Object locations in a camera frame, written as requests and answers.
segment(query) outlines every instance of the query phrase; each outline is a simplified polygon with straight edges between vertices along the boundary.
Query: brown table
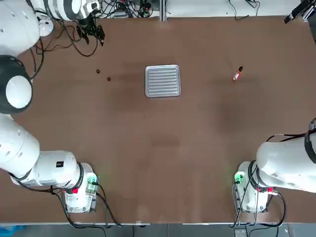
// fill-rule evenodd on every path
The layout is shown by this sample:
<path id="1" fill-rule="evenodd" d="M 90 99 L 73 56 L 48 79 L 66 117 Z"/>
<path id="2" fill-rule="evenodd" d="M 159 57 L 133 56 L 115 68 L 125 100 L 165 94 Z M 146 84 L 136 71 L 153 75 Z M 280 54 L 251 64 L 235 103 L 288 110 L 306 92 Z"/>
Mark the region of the brown table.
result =
<path id="1" fill-rule="evenodd" d="M 238 165 L 255 159 L 271 134 L 303 132 L 316 115 L 316 48 L 308 24 L 249 17 L 102 25 L 105 44 L 92 57 L 73 48 L 45 54 L 33 103 L 16 121 L 42 150 L 71 151 L 92 164 L 120 222 L 233 222 Z M 78 46 L 88 53 L 93 43 Z M 21 59 L 31 71 L 30 53 Z M 145 96 L 145 67 L 159 64 L 180 66 L 180 97 Z M 240 81 L 233 82 L 240 65 Z M 3 171 L 0 187 L 1 221 L 66 222 L 55 197 L 12 184 Z M 280 191 L 286 222 L 316 222 L 314 194 Z M 100 203 L 97 213 L 73 218 L 104 222 Z M 277 222 L 281 213 L 275 198 L 258 221 Z"/>

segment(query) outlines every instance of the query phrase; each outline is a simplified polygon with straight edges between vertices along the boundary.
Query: white robot link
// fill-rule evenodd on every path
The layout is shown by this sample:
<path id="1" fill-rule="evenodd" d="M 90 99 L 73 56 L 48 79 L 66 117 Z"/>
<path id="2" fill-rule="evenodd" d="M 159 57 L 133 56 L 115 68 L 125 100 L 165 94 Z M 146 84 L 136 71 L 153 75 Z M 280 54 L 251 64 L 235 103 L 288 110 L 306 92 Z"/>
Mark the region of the white robot link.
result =
<path id="1" fill-rule="evenodd" d="M 42 2 L 67 15 L 59 7 L 63 0 Z M 81 0 L 65 2 L 72 2 L 72 9 L 81 9 Z M 24 0 L 1 0 L 0 11 L 0 168 L 9 173 L 13 183 L 24 187 L 64 189 L 68 212 L 89 212 L 97 190 L 91 166 L 77 162 L 70 152 L 40 151 L 37 139 L 10 115 L 24 111 L 32 101 L 33 86 L 17 56 L 38 41 L 42 22 Z"/>
<path id="2" fill-rule="evenodd" d="M 266 211 L 268 195 L 277 194 L 274 187 L 316 193 L 315 120 L 306 133 L 285 134 L 288 138 L 280 142 L 263 143 L 256 161 L 240 165 L 234 183 L 236 203 L 241 211 Z"/>

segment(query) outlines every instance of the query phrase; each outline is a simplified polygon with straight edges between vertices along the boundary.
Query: metal bracket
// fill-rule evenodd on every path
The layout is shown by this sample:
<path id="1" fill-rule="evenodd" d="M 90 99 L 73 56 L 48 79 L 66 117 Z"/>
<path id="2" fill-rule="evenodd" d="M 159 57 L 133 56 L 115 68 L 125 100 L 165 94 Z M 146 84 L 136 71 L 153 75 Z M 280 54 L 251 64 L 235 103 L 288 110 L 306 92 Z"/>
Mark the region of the metal bracket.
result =
<path id="1" fill-rule="evenodd" d="M 167 21 L 166 0 L 159 0 L 159 21 Z"/>
<path id="2" fill-rule="evenodd" d="M 316 8 L 316 5 L 312 5 L 307 11 L 304 12 L 303 14 L 304 22 L 308 22 L 308 18 L 311 16 L 315 8 Z"/>

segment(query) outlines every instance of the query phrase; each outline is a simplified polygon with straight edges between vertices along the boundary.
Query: cable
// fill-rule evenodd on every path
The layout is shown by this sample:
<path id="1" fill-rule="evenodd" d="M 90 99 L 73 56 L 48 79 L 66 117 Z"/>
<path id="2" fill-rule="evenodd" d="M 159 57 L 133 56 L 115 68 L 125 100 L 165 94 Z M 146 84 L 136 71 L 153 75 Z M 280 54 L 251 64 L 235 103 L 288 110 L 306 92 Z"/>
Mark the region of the cable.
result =
<path id="1" fill-rule="evenodd" d="M 107 4 L 107 6 L 105 7 L 105 9 L 102 11 L 102 13 L 100 14 L 100 16 L 102 16 L 103 14 L 105 14 L 105 11 L 108 9 L 109 6 L 112 6 L 109 13 L 107 14 L 106 17 L 104 18 L 108 18 L 109 16 L 111 16 L 115 11 L 112 11 L 113 8 L 115 8 L 115 5 L 113 5 L 113 3 L 116 3 L 116 0 L 111 0 L 110 3 L 107 3 L 105 0 L 103 0 L 103 2 L 105 2 Z"/>
<path id="2" fill-rule="evenodd" d="M 67 33 L 67 35 L 68 35 L 68 38 L 70 39 L 71 44 L 74 46 L 74 48 L 76 49 L 76 51 L 77 51 L 80 55 L 82 55 L 82 56 L 84 56 L 84 57 L 90 57 L 90 56 L 92 56 L 92 55 L 95 53 L 95 51 L 97 50 L 97 48 L 98 48 L 98 39 L 96 38 L 96 44 L 95 44 L 94 50 L 93 50 L 90 54 L 83 54 L 83 53 L 81 53 L 80 50 L 77 48 L 77 46 L 76 46 L 75 43 L 74 43 L 75 41 L 71 38 L 70 34 L 68 33 L 64 21 L 61 21 L 61 22 L 62 22 L 62 23 L 60 23 L 60 22 L 58 22 L 58 23 L 59 23 L 62 27 L 64 27 L 64 29 L 65 29 L 65 31 L 66 31 L 66 33 Z"/>
<path id="3" fill-rule="evenodd" d="M 245 227 L 245 228 L 246 228 L 247 237 L 250 237 L 250 235 L 251 235 L 251 233 L 252 233 L 253 231 L 266 230 L 266 229 L 270 229 L 271 227 L 253 229 L 253 230 L 251 230 L 251 231 L 249 232 L 249 235 L 248 235 L 247 227 Z"/>
<path id="4" fill-rule="evenodd" d="M 97 193 L 96 195 L 104 202 L 104 204 L 105 204 L 107 210 L 109 211 L 109 214 L 110 214 L 111 218 L 113 219 L 114 223 L 115 223 L 117 226 L 119 226 L 119 227 L 123 227 L 123 225 L 122 225 L 121 223 L 119 223 L 119 222 L 115 219 L 115 217 L 114 217 L 114 215 L 113 215 L 113 213 L 112 213 L 112 211 L 111 211 L 111 209 L 110 209 L 110 206 L 108 205 L 108 203 L 107 203 L 107 201 L 106 201 L 105 192 L 104 192 L 104 189 L 103 189 L 102 185 L 99 184 L 99 183 L 95 183 L 95 182 L 93 182 L 92 184 L 93 184 L 93 185 L 98 185 L 98 186 L 101 188 L 102 192 L 104 193 L 104 197 L 102 197 L 99 193 Z"/>
<path id="5" fill-rule="evenodd" d="M 35 55 L 33 53 L 33 50 L 32 48 L 30 48 L 30 52 L 31 52 L 31 55 L 32 55 L 32 58 L 33 58 L 33 64 L 34 64 L 34 73 L 36 72 L 36 59 L 35 59 Z"/>
<path id="6" fill-rule="evenodd" d="M 39 71 L 41 70 L 42 66 L 43 66 L 43 63 L 44 63 L 44 46 L 43 46 L 43 41 L 41 40 L 41 38 L 39 38 L 39 42 L 40 42 L 40 46 L 41 46 L 41 61 L 40 61 L 40 65 L 39 65 L 39 68 L 37 69 L 36 72 L 34 72 L 34 74 L 30 77 L 30 79 L 34 80 L 36 75 L 39 73 Z"/>
<path id="7" fill-rule="evenodd" d="M 236 189 L 236 184 L 233 183 L 233 189 L 232 189 L 232 192 L 233 192 L 233 200 L 234 200 L 235 212 L 236 212 L 236 215 L 238 215 L 237 204 L 236 204 L 235 189 Z"/>
<path id="8" fill-rule="evenodd" d="M 123 225 L 120 224 L 120 223 L 115 219 L 115 217 L 114 217 L 114 215 L 113 215 L 113 213 L 112 213 L 112 211 L 111 211 L 111 209 L 110 209 L 110 206 L 107 204 L 106 200 L 105 200 L 99 193 L 97 193 L 97 196 L 98 196 L 98 197 L 103 201 L 103 203 L 105 204 L 105 206 L 106 206 L 106 208 L 108 209 L 109 214 L 110 214 L 112 220 L 114 221 L 115 225 L 117 225 L 117 226 L 119 226 L 119 227 L 123 227 Z"/>
<path id="9" fill-rule="evenodd" d="M 251 224 L 250 226 L 254 226 L 257 224 L 257 215 L 258 215 L 258 201 L 259 201 L 259 178 L 258 178 L 258 172 L 257 174 L 257 204 L 256 204 L 256 212 L 255 212 L 255 222 Z"/>
<path id="10" fill-rule="evenodd" d="M 305 135 L 305 133 L 300 133 L 300 134 L 274 134 L 274 135 L 270 136 L 266 140 L 266 142 L 269 142 L 272 138 L 279 137 L 279 136 L 290 137 L 290 138 L 286 138 L 286 139 L 283 139 L 283 140 L 280 141 L 280 142 L 282 142 L 282 141 L 285 141 L 285 140 L 291 140 L 291 139 L 295 139 L 295 138 L 299 138 L 299 137 L 304 137 L 304 135 Z"/>
<path id="11" fill-rule="evenodd" d="M 72 225 L 73 227 L 75 227 L 76 229 L 85 229 L 85 228 L 97 228 L 97 229 L 101 229 L 104 233 L 104 236 L 107 237 L 107 234 L 105 233 L 105 230 L 100 227 L 100 226 L 96 226 L 96 225 L 79 225 L 79 224 L 76 224 L 72 221 L 72 219 L 69 217 L 68 213 L 67 213 L 67 210 L 63 204 L 63 201 L 61 200 L 60 196 L 58 194 L 55 194 L 55 196 L 58 198 L 58 200 L 60 201 L 60 204 L 63 208 L 63 211 L 64 211 L 64 214 L 69 222 L 70 225 Z"/>
<path id="12" fill-rule="evenodd" d="M 262 211 L 262 212 L 265 212 L 265 211 L 268 209 L 268 206 L 270 205 L 270 202 L 271 202 L 272 198 L 273 198 L 273 195 L 270 195 L 270 198 L 269 198 L 269 200 L 267 201 L 266 208 L 265 208 L 265 209 L 263 209 L 263 211 Z"/>
<path id="13" fill-rule="evenodd" d="M 259 1 L 256 1 L 256 0 L 245 0 L 246 3 L 248 3 L 252 8 L 256 8 L 257 7 L 257 3 L 259 4 L 258 5 L 258 8 L 257 8 L 257 11 L 256 11 L 256 16 L 258 15 L 258 10 L 259 10 L 259 7 L 260 7 L 260 2 Z"/>
<path id="14" fill-rule="evenodd" d="M 105 202 L 106 202 L 106 201 L 107 201 L 107 198 L 106 198 L 106 196 L 105 196 L 105 191 L 104 191 L 104 189 L 103 189 L 103 187 L 102 187 L 101 185 L 99 185 L 99 187 L 100 187 L 101 190 L 102 190 L 103 197 L 104 197 L 104 200 L 105 200 Z M 108 226 L 108 215 L 107 215 L 107 213 L 108 213 L 108 209 L 106 208 L 106 209 L 105 209 L 105 227 L 106 227 L 106 228 L 109 228 L 109 226 Z"/>
<path id="15" fill-rule="evenodd" d="M 76 37 L 75 37 L 75 31 L 76 31 L 75 27 L 74 27 L 74 26 L 67 26 L 66 28 L 68 28 L 68 27 L 73 28 L 73 33 L 72 33 L 73 37 L 72 37 L 72 40 L 75 41 L 75 42 L 80 41 L 80 40 L 81 40 L 81 37 L 80 37 L 80 36 L 79 36 L 79 39 L 76 39 Z M 62 31 L 59 33 L 59 35 L 58 35 L 55 39 L 59 39 L 59 38 L 61 37 L 61 35 L 63 34 L 64 31 L 65 31 L 65 28 L 62 29 Z M 51 40 L 49 41 L 48 45 L 47 45 L 47 46 L 45 47 L 45 49 L 44 49 L 44 52 L 52 52 L 52 51 L 55 51 L 55 50 L 58 50 L 58 49 L 69 48 L 70 46 L 72 46 L 72 44 L 69 44 L 69 45 L 67 45 L 67 46 L 61 46 L 61 45 L 57 44 L 57 45 L 55 45 L 54 47 L 52 47 L 51 49 L 47 49 L 47 48 L 50 46 L 50 44 L 51 44 L 52 42 L 53 42 L 53 39 L 51 39 Z M 41 53 L 38 53 L 38 49 L 41 50 L 41 48 L 39 48 L 39 47 L 36 45 L 36 54 L 40 55 Z"/>
<path id="16" fill-rule="evenodd" d="M 244 18 L 246 18 L 246 17 L 248 17 L 249 15 L 246 15 L 246 16 L 243 16 L 243 17 L 241 17 L 241 18 L 237 18 L 236 16 L 237 16 L 237 11 L 236 11 L 236 8 L 234 7 L 234 5 L 231 3 L 231 0 L 228 0 L 228 2 L 229 2 L 229 4 L 233 7 L 233 9 L 234 9 L 234 12 L 235 12 L 235 20 L 237 20 L 237 21 L 239 21 L 239 20 L 242 20 L 242 19 L 244 19 Z"/>
<path id="17" fill-rule="evenodd" d="M 76 223 L 74 223 L 74 222 L 72 221 L 72 219 L 71 219 L 70 216 L 68 215 L 68 212 L 67 212 L 67 210 L 66 210 L 66 208 L 65 208 L 65 206 L 64 206 L 64 204 L 63 204 L 62 199 L 61 199 L 60 196 L 59 196 L 59 193 L 63 190 L 63 188 L 52 188 L 52 186 L 50 186 L 50 189 L 39 190 L 39 189 L 30 188 L 30 187 L 26 186 L 25 184 L 21 183 L 19 180 L 16 180 L 16 181 L 17 181 L 18 184 L 20 184 L 23 188 L 28 189 L 28 190 L 30 190 L 30 191 L 33 191 L 33 192 L 40 192 L 40 193 L 49 193 L 49 194 L 55 195 L 55 196 L 58 198 L 58 200 L 59 200 L 59 202 L 60 202 L 60 204 L 61 204 L 61 206 L 62 206 L 62 208 L 63 208 L 64 214 L 65 214 L 65 216 L 66 216 L 66 218 L 67 218 L 69 224 L 72 225 L 73 227 L 75 227 L 76 229 L 98 228 L 98 229 L 101 229 L 101 230 L 103 231 L 104 236 L 106 237 L 105 230 L 104 230 L 102 227 L 100 227 L 100 226 L 96 226 L 96 225 L 80 225 L 80 224 L 76 224 Z"/>
<path id="18" fill-rule="evenodd" d="M 262 226 L 266 226 L 266 227 L 280 227 L 283 223 L 284 223 L 284 220 L 285 220 L 285 217 L 286 217 L 286 202 L 285 202 L 285 199 L 284 197 L 282 196 L 281 193 L 277 193 L 277 195 L 281 198 L 282 202 L 283 202 L 283 216 L 282 216 L 282 219 L 280 220 L 279 223 L 277 223 L 276 225 L 273 225 L 273 224 L 265 224 L 265 223 L 262 223 L 260 225 Z"/>
<path id="19" fill-rule="evenodd" d="M 243 200 L 244 200 L 244 198 L 245 198 L 245 193 L 246 193 L 246 191 L 247 191 L 247 188 L 248 188 L 248 185 L 249 185 L 249 183 L 250 183 L 250 180 L 252 179 L 252 177 L 253 177 L 254 173 L 256 172 L 257 168 L 258 168 L 258 166 L 255 167 L 254 171 L 252 172 L 251 176 L 249 177 L 248 183 L 247 183 L 247 185 L 246 185 L 246 187 L 245 187 L 245 191 L 244 191 L 244 193 L 243 193 L 243 196 L 242 196 L 242 199 L 241 199 L 241 202 L 240 202 L 240 209 L 239 209 L 239 211 L 238 211 L 237 218 L 236 218 L 236 220 L 235 220 L 235 222 L 234 222 L 234 224 L 233 224 L 232 226 L 229 225 L 230 228 L 235 227 L 235 225 L 236 225 L 236 223 L 237 223 L 237 221 L 238 221 L 238 219 L 239 219 L 239 216 L 240 216 L 240 213 L 241 213 L 241 209 L 242 209 L 242 203 L 243 203 Z"/>

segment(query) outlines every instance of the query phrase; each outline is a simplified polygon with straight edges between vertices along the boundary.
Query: wire bundle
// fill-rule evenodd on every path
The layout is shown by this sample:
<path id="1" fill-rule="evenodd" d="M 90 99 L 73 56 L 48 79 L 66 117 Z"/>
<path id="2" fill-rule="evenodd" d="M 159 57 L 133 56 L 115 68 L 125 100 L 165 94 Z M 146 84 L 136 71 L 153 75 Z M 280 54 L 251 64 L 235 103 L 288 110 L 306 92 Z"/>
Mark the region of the wire bundle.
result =
<path id="1" fill-rule="evenodd" d="M 66 216 L 66 218 L 67 218 L 67 220 L 68 220 L 68 222 L 69 222 L 69 224 L 70 224 L 71 226 L 75 227 L 76 229 L 85 229 L 85 228 L 97 228 L 97 229 L 101 229 L 101 230 L 103 231 L 103 233 L 104 233 L 104 236 L 106 237 L 106 232 L 105 232 L 105 230 L 104 230 L 102 227 L 100 227 L 100 226 L 97 226 L 97 225 L 95 225 L 95 224 L 93 224 L 93 225 L 82 225 L 82 224 L 76 224 L 75 222 L 73 222 L 73 220 L 70 218 L 70 216 L 69 216 L 69 214 L 68 214 L 68 212 L 67 212 L 67 210 L 66 210 L 66 207 L 65 207 L 65 205 L 64 205 L 64 203 L 63 203 L 63 201 L 62 201 L 61 196 L 59 195 L 59 193 L 60 193 L 64 188 L 53 188 L 52 186 L 50 186 L 50 189 L 33 189 L 33 188 L 30 188 L 30 187 L 24 185 L 24 184 L 23 184 L 22 182 L 20 182 L 20 181 L 17 181 L 17 182 L 19 183 L 20 186 L 22 186 L 23 188 L 25 188 L 25 189 L 27 189 L 27 190 L 30 190 L 30 191 L 33 191 L 33 192 L 39 192 L 39 193 L 48 193 L 48 194 L 52 194 L 52 195 L 56 196 L 56 197 L 58 198 L 58 200 L 59 200 L 59 202 L 60 202 L 60 204 L 61 204 L 61 206 L 62 206 L 62 208 L 63 208 L 63 212 L 64 212 L 64 214 L 65 214 L 65 216 Z M 108 203 L 107 203 L 107 201 L 106 201 L 106 196 L 105 196 L 105 192 L 104 192 L 103 187 L 102 187 L 99 183 L 93 183 L 93 184 L 99 186 L 99 187 L 101 188 L 101 190 L 102 190 L 103 195 L 101 195 L 101 194 L 99 194 L 99 193 L 96 193 L 96 195 L 97 195 L 97 197 L 99 197 L 99 198 L 103 201 L 103 203 L 104 203 L 104 205 L 105 205 L 105 207 L 106 207 L 106 213 L 107 213 L 107 212 L 109 213 L 109 215 L 110 215 L 111 218 L 113 219 L 113 222 L 115 223 L 116 226 L 123 227 L 123 225 L 120 224 L 120 223 L 116 220 L 116 218 L 114 217 L 114 215 L 113 215 L 113 213 L 112 213 L 112 211 L 111 211 L 111 209 L 110 209 L 110 206 L 108 205 Z M 106 216 L 106 225 L 105 225 L 105 228 L 108 229 L 110 226 L 108 226 L 107 214 L 106 214 L 105 216 Z"/>
<path id="2" fill-rule="evenodd" d="M 99 18 L 112 18 L 115 11 L 122 9 L 126 12 L 130 18 L 148 18 L 152 15 L 153 10 L 148 15 L 142 14 L 142 9 L 139 5 L 131 0 L 106 0 L 101 1 L 101 13 L 98 15 Z"/>
<path id="3" fill-rule="evenodd" d="M 313 134 L 313 133 L 315 133 L 315 132 L 316 132 L 316 129 L 310 130 L 310 134 Z M 286 142 L 286 141 L 290 141 L 290 140 L 293 140 L 293 139 L 297 139 L 297 138 L 304 137 L 304 136 L 305 136 L 305 133 L 300 133 L 300 134 L 275 134 L 275 135 L 270 136 L 270 137 L 266 140 L 266 142 L 269 142 L 269 141 L 270 141 L 272 138 L 274 138 L 274 137 L 280 137 L 280 136 L 287 137 L 287 138 L 282 139 L 282 140 L 280 140 L 279 142 Z M 247 191 L 248 185 L 249 185 L 249 183 L 251 182 L 252 177 L 253 177 L 253 175 L 254 175 L 255 172 L 257 173 L 257 176 L 258 176 L 257 169 L 258 169 L 258 166 L 256 166 L 255 169 L 254 169 L 254 171 L 251 173 L 251 175 L 249 175 L 250 178 L 249 178 L 249 181 L 248 181 L 248 183 L 247 183 L 247 185 L 246 185 L 246 187 L 245 187 L 245 191 L 244 191 L 243 197 L 242 197 L 241 202 L 240 202 L 240 209 L 239 209 L 239 211 L 237 211 L 237 205 L 236 205 L 236 201 L 235 201 L 236 197 L 235 197 L 235 193 L 234 193 L 235 184 L 233 184 L 233 198 L 234 198 L 234 205 L 235 205 L 235 211 L 236 211 L 236 213 L 237 213 L 237 218 L 236 218 L 234 224 L 233 224 L 232 226 L 230 226 L 231 228 L 233 228 L 235 225 L 238 225 L 238 226 L 239 226 L 239 225 L 245 226 L 245 228 L 246 228 L 246 226 L 254 226 L 254 225 L 256 224 L 256 222 L 257 222 L 257 211 L 255 212 L 255 222 L 254 222 L 253 224 L 251 224 L 251 223 L 243 223 L 243 224 L 241 224 L 241 223 L 239 222 L 239 216 L 240 216 L 240 212 L 241 212 L 241 205 L 242 205 L 242 203 L 243 203 L 243 199 L 244 199 L 244 197 L 245 197 L 245 193 L 246 193 L 246 191 Z M 258 193 L 259 193 L 259 182 L 257 182 L 257 208 L 256 208 L 256 210 L 258 209 Z M 278 233 L 279 233 L 279 229 L 278 229 L 278 228 L 284 223 L 285 217 L 286 217 L 286 201 L 285 201 L 284 197 L 282 196 L 282 194 L 281 194 L 280 192 L 277 192 L 277 195 L 278 195 L 278 197 L 281 198 L 281 200 L 282 200 L 282 202 L 283 202 L 283 215 L 282 215 L 281 220 L 280 220 L 277 224 L 265 224 L 265 223 L 260 223 L 259 225 L 265 226 L 265 228 L 253 229 L 253 230 L 250 231 L 249 235 L 248 235 L 248 232 L 247 232 L 247 236 L 248 236 L 248 237 L 250 237 L 250 234 L 251 234 L 253 231 L 256 231 L 256 230 L 265 230 L 265 229 L 269 229 L 269 228 L 272 228 L 272 227 L 277 227 L 276 237 L 278 236 Z M 270 199 L 268 200 L 267 205 L 266 205 L 266 208 L 269 206 L 269 204 L 270 204 L 270 202 L 271 202 L 271 200 L 272 200 L 272 197 L 273 197 L 273 196 L 271 196 Z"/>

